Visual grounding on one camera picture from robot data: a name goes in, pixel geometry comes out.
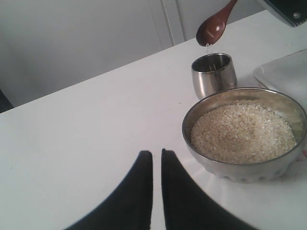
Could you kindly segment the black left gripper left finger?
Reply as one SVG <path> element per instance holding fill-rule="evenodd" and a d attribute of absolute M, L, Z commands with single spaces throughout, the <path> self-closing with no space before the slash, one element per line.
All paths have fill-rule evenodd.
<path fill-rule="evenodd" d="M 140 151 L 117 188 L 69 230 L 149 230 L 153 208 L 153 157 Z"/>

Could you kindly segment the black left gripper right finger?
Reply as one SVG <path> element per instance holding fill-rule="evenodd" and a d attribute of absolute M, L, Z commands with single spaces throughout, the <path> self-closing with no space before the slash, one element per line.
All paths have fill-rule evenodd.
<path fill-rule="evenodd" d="M 162 149 L 161 179 L 166 229 L 242 229 L 238 219 L 199 188 L 171 150 Z"/>

